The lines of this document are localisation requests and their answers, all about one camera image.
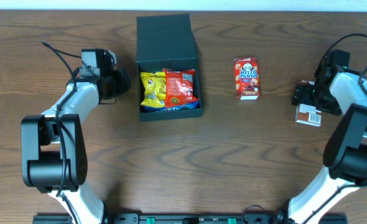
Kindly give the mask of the brown white carton box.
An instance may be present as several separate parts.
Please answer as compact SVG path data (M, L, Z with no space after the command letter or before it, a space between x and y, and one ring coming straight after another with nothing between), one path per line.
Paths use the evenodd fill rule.
M315 107L312 97L314 82L301 80L295 88L292 104L296 106L295 122L320 127L322 112Z

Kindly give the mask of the blue Oreo cookie pack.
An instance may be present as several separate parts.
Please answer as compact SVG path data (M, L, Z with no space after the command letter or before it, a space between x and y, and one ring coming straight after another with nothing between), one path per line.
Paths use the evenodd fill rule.
M149 106L143 106L144 111L147 113L152 112L166 112L166 111L179 111L179 110L192 110L198 107L199 101L192 101L185 105L173 106L170 108L162 107L162 108L153 108Z

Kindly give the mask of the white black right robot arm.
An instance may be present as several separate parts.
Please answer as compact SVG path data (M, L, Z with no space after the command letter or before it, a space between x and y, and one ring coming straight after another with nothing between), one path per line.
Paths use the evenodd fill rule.
M367 187L367 81L343 68L328 91L343 117L325 146L322 170L289 201L286 222L318 223L345 196Z

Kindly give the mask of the red snack bag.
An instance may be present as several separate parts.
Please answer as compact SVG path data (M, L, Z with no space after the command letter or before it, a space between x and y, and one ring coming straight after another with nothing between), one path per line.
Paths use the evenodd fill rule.
M167 108L198 101L198 98L193 94L194 69L184 71L163 69L163 72L166 80L165 106Z

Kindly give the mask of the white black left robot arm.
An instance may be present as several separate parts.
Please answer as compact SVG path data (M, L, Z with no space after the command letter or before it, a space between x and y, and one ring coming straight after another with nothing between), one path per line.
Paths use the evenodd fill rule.
M118 222L86 181L88 159L81 124L91 110L130 86L123 69L74 75L51 108L21 121L23 181L57 200L70 223Z

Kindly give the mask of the yellow snack bag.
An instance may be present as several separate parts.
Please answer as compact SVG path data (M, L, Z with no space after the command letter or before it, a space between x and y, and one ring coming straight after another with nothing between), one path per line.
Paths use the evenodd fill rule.
M144 87L142 106L163 108L166 97L165 72L141 72L141 81Z

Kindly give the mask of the dark green cardboard box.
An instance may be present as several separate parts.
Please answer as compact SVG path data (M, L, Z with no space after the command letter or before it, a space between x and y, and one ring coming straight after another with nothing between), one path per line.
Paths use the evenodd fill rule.
M137 76L141 72L195 70L194 96L202 99L197 46L190 15L173 14L137 18Z

